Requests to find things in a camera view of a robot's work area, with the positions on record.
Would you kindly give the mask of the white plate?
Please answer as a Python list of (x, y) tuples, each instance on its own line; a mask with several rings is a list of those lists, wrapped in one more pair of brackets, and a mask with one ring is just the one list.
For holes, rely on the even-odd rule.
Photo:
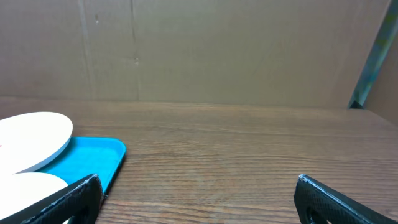
[(68, 146), (73, 123), (67, 116), (42, 111), (1, 120), (1, 175), (34, 172)]

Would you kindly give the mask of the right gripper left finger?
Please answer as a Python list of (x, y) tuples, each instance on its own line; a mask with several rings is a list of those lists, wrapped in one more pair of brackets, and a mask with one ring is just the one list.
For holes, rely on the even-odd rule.
[(1, 220), (3, 224), (94, 224), (103, 203), (100, 177), (90, 174)]

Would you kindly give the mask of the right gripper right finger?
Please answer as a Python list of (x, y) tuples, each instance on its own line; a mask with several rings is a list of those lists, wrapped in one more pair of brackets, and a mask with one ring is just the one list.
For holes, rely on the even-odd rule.
[(304, 174), (298, 177), (294, 204), (302, 224), (397, 224)]

